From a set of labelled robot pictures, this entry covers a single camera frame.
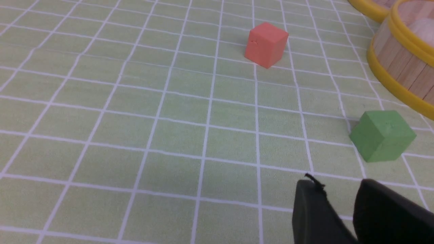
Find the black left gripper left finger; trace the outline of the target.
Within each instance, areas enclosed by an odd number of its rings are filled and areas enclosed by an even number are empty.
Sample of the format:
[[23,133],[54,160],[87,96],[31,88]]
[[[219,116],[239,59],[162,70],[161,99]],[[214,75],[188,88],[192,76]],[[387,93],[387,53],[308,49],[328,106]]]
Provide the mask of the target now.
[[357,244],[327,198],[325,185],[311,174],[297,182],[292,214],[295,244]]

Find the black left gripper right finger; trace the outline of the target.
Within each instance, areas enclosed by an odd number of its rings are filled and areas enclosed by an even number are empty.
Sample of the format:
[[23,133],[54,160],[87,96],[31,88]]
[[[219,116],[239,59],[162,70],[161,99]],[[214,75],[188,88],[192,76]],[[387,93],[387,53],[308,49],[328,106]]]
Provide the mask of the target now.
[[434,215],[373,179],[356,195],[353,226],[362,244],[432,244]]

